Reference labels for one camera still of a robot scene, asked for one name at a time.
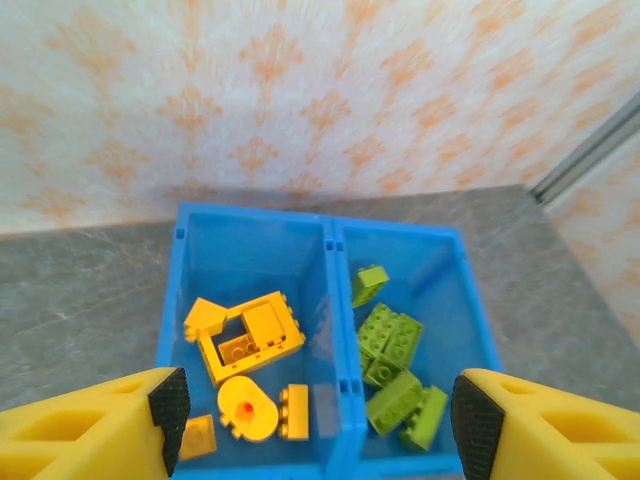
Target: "yellow square duplo piece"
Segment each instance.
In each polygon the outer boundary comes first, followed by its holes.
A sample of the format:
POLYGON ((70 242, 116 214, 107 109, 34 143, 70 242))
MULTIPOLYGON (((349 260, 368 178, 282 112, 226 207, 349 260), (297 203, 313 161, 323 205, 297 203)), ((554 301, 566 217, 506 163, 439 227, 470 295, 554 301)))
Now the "yellow square duplo piece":
POLYGON ((263 350, 284 340, 282 325, 270 303, 262 303, 242 312, 242 322, 253 343, 263 350))
POLYGON ((182 434, 180 461, 213 453, 217 448, 212 415, 203 415, 187 420, 182 434))

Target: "gray countertop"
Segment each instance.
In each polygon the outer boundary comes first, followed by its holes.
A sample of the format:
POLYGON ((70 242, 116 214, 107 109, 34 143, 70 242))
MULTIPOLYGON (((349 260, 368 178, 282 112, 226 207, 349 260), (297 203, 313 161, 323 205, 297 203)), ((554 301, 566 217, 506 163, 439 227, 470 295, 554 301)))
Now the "gray countertop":
MULTIPOLYGON (((640 350, 520 187, 307 209, 460 228, 505 370, 640 410, 640 350)), ((0 241, 0 409, 153 366, 171 224, 0 241)))

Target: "orange floral pattern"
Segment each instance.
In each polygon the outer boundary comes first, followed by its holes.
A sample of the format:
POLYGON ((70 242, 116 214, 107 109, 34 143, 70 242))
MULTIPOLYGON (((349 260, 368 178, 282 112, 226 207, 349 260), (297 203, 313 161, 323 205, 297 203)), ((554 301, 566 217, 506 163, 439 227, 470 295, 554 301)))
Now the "orange floral pattern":
POLYGON ((453 116, 457 111, 456 103, 450 93, 443 93, 435 100, 427 101, 422 107, 413 112, 418 124, 418 133, 412 144, 405 151, 405 159, 413 158, 427 133, 453 116))
POLYGON ((640 345, 640 134, 549 208, 561 235, 640 345))
POLYGON ((240 60, 252 64, 253 73, 261 81, 260 98, 255 113, 256 125, 261 126, 269 116, 269 104, 274 85, 282 81, 291 65, 300 64, 304 54, 297 40, 288 40, 281 24, 273 25, 264 38, 251 37, 249 46, 243 48, 240 60))
POLYGON ((105 25, 91 8, 83 7, 70 25, 58 25, 58 32, 48 43, 51 48, 66 51, 88 72, 102 104, 97 113, 105 125, 113 127, 120 113, 112 106, 111 85, 120 79, 125 56, 137 53, 133 41, 122 29, 105 25))
POLYGON ((182 184, 174 185, 164 194, 164 198, 174 202, 211 202, 218 190, 201 182, 197 178, 189 177, 182 184))
POLYGON ((109 140, 100 150, 94 150, 84 161, 98 167, 115 182, 120 189, 120 203, 133 205, 131 181, 137 173, 139 163, 149 163, 150 158, 135 147, 128 147, 118 140, 109 140))
POLYGON ((36 138, 42 136, 42 117, 53 116, 54 111, 35 95, 17 92, 7 84, 0 84, 0 105, 0 127, 13 133, 25 156, 24 166, 36 177, 43 177, 47 167, 40 158, 36 138))
POLYGON ((183 46, 178 53, 184 61, 187 72, 193 74, 207 57, 206 49, 202 45, 200 22, 205 16, 213 16, 215 12, 213 0, 169 0, 169 12, 182 17, 183 46))
POLYGON ((319 155, 322 138, 330 132, 341 118, 351 115, 349 102, 337 90, 331 90, 323 98, 314 98, 311 105, 300 110, 301 117, 307 117, 313 130, 311 149, 305 155, 306 162, 313 162, 319 155))
POLYGON ((167 96, 167 104, 159 106, 157 111, 169 116, 185 136, 186 153, 182 161, 187 168, 194 168, 200 161, 196 153, 198 136, 203 133, 211 117, 222 115, 222 108, 212 96, 203 96, 200 89, 191 83, 179 95, 167 96))
POLYGON ((382 62, 381 67, 389 72, 389 92, 382 107, 376 113, 376 125, 380 126, 389 116, 389 109, 398 94, 422 71, 431 68, 431 54, 424 48, 424 40, 419 39, 407 48, 397 50, 382 62))
POLYGON ((303 205, 305 198, 322 188, 322 185, 322 180, 318 177, 309 172, 303 172, 298 177, 287 181, 281 187, 281 190, 290 194, 292 206, 300 207, 303 205))
POLYGON ((76 209, 86 203, 87 201, 79 195, 44 187, 36 194, 27 195, 21 206, 53 217, 58 227, 67 228, 71 225, 76 209))
POLYGON ((345 13, 351 25, 342 47, 342 55, 335 62, 336 79, 342 78, 353 64, 351 57, 364 30, 371 28, 380 11, 392 3, 395 0, 345 0, 345 13))
POLYGON ((521 0, 482 0, 471 14, 477 17, 471 47, 454 70, 451 82, 457 82, 469 71, 476 56, 493 36, 524 14, 524 5, 521 0))
POLYGON ((376 181, 380 185, 383 195, 391 195, 398 192, 404 185, 413 179, 411 172, 405 167, 396 168, 376 181))
POLYGON ((262 137, 253 137, 246 145, 238 146, 238 149, 228 155, 229 158, 238 160, 240 166, 247 172, 249 186, 253 186, 258 171, 264 167, 270 158, 277 157, 279 152, 273 145, 266 143, 262 137))
POLYGON ((4 5, 5 232, 533 186, 640 82, 631 0, 63 3, 4 5))
POLYGON ((347 148, 344 153, 351 157, 351 172, 347 180, 347 190, 354 190, 356 179, 360 172, 367 167, 376 155, 387 151, 384 142, 376 133, 369 135, 362 142, 355 143, 347 148))
POLYGON ((576 30, 573 42, 569 45, 562 59, 545 76, 543 84, 553 82, 561 69, 574 59, 581 50, 588 47, 591 42, 619 26, 622 20, 623 6, 620 0, 612 0, 600 8, 593 10, 574 23, 576 30))

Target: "blue plastic bin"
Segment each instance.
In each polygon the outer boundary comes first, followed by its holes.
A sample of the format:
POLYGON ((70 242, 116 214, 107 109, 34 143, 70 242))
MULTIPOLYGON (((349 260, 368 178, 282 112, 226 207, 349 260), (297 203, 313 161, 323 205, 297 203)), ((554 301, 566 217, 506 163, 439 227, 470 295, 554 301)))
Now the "blue plastic bin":
POLYGON ((425 325, 411 366, 423 384, 450 394, 464 368, 500 370, 456 230, 183 204, 174 235, 156 364, 185 367, 191 416, 219 418, 217 389, 197 345, 183 337, 195 299, 230 307, 281 290, 307 342, 249 376, 274 400, 288 383, 308 384, 311 432, 309 442, 274 435, 251 444, 217 423, 217 452, 178 463, 173 478, 341 480, 461 472, 448 417, 425 454, 407 452, 397 432, 380 438, 368 429, 365 401, 372 392, 363 388, 356 337, 380 301, 425 325), (372 264, 383 265, 391 281, 374 302, 353 311, 350 278, 372 264))
POLYGON ((287 296, 306 344, 249 375, 277 402, 288 383, 310 386, 309 442, 274 435, 263 443, 237 441, 216 424, 218 450, 176 468, 176 479, 294 479, 334 476, 350 440, 350 384, 339 322, 335 259, 327 250, 327 217, 185 204, 171 253, 156 364, 186 369, 191 416, 219 418, 212 386, 183 322, 197 297, 231 307, 276 290, 287 296))
MULTIPOLYGON (((458 230, 337 218, 334 231, 341 245, 342 297, 351 298, 349 279, 359 268, 382 265, 390 277, 371 303, 343 309, 346 328, 357 330, 378 302, 420 321, 425 329, 410 370, 423 385, 435 385, 449 396, 465 368, 502 370, 458 230)), ((368 400, 375 391, 364 387, 368 400)), ((424 454, 408 452, 398 429, 380 437, 369 425, 355 476, 462 473, 450 418, 448 407, 424 454)))

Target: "lego stud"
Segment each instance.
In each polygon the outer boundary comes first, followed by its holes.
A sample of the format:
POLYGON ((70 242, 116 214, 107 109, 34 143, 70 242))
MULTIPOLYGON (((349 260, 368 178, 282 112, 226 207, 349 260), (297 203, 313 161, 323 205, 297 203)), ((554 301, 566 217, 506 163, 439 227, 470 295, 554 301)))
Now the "lego stud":
POLYGON ((233 350, 231 350, 231 359, 234 362, 240 360, 241 358, 244 358, 244 350, 242 348, 234 348, 233 350))
POLYGON ((249 402, 241 402, 236 410, 236 418, 241 422, 250 422, 254 417, 253 405, 249 402))

